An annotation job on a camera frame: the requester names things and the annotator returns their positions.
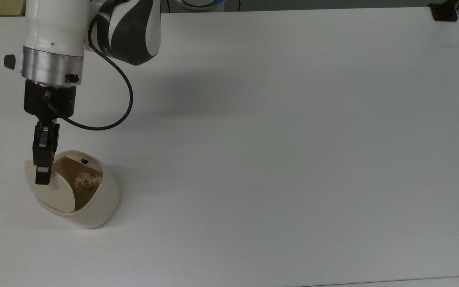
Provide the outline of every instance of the black mount bracket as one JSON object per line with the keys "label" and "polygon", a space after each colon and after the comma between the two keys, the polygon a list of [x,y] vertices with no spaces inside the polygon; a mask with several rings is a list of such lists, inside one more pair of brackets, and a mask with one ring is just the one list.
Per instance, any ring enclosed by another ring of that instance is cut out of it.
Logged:
{"label": "black mount bracket", "polygon": [[432,9],[433,19],[439,22],[456,22],[458,14],[454,7],[458,0],[447,0],[442,4],[429,4],[428,7]]}
{"label": "black mount bracket", "polygon": [[24,110],[38,118],[33,138],[33,165],[36,165],[36,184],[51,182],[51,168],[58,147],[60,125],[58,116],[49,109],[44,97],[63,115],[73,115],[75,87],[44,87],[31,80],[26,80],[24,89]]}

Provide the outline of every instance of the black cable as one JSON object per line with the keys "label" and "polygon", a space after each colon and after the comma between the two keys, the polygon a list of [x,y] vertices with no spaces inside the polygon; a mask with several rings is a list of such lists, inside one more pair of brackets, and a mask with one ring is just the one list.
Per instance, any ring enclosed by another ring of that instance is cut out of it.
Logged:
{"label": "black cable", "polygon": [[117,71],[118,73],[120,73],[120,75],[122,75],[123,79],[125,80],[125,83],[127,84],[127,87],[129,88],[129,107],[127,107],[127,111],[125,112],[124,116],[122,116],[122,118],[120,118],[117,122],[111,124],[111,125],[108,125],[108,126],[104,126],[104,127],[90,127],[90,126],[85,126],[85,125],[81,125],[79,124],[78,122],[74,122],[73,120],[67,118],[66,116],[62,115],[62,113],[60,113],[52,104],[51,102],[49,101],[49,97],[44,97],[43,100],[45,100],[45,102],[47,103],[47,106],[49,107],[49,109],[51,109],[51,111],[53,111],[53,113],[55,113],[58,118],[62,118],[63,120],[65,120],[66,122],[68,122],[69,124],[71,125],[74,125],[78,128],[81,128],[81,129],[86,129],[86,130],[90,130],[90,131],[104,131],[104,130],[108,130],[108,129],[112,129],[113,127],[116,127],[118,126],[119,124],[121,124],[128,116],[129,114],[131,113],[131,109],[132,109],[132,104],[133,104],[133,91],[132,91],[132,85],[131,85],[131,82],[129,81],[129,78],[127,78],[127,76],[125,75],[124,71],[122,71],[122,69],[120,69],[120,67],[118,67],[113,61],[111,61],[106,55],[102,54],[102,52],[100,52],[96,47],[95,45],[93,45],[93,41],[91,40],[91,31],[93,30],[93,26],[95,26],[95,22],[97,22],[97,17],[93,18],[93,20],[91,21],[91,24],[90,24],[90,27],[88,29],[88,44],[89,46],[91,47],[91,49],[93,49],[93,51],[95,51],[95,53],[97,53],[99,56],[101,56],[104,60],[106,60],[108,63],[110,63]]}

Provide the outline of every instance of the silver metal ring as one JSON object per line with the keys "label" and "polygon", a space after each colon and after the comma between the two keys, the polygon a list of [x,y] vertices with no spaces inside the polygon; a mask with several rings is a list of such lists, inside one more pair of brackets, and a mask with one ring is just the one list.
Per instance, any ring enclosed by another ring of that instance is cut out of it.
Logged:
{"label": "silver metal ring", "polygon": [[22,76],[50,87],[80,85],[84,57],[53,54],[24,47]]}

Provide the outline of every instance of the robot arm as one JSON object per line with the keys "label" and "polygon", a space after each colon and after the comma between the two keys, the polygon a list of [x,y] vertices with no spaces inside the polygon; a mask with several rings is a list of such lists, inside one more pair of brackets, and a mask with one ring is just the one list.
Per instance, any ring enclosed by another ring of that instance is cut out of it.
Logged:
{"label": "robot arm", "polygon": [[4,66],[20,69],[26,78],[24,109],[38,118],[35,183],[49,184],[60,125],[48,104],[66,117],[73,115],[84,42],[90,37],[104,55],[133,65],[150,60],[160,46],[160,0],[28,0],[26,21],[22,65],[7,55]]}

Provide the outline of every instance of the white table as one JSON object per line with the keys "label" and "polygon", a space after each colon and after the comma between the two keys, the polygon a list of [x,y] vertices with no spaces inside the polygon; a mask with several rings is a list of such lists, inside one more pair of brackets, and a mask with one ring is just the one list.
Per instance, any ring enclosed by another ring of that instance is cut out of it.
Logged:
{"label": "white table", "polygon": [[[0,18],[0,57],[24,18]],[[291,287],[459,276],[459,22],[429,8],[163,15],[120,127],[61,122],[122,200],[82,230],[24,178],[36,120],[0,67],[0,286]],[[73,119],[124,112],[88,53]]]}

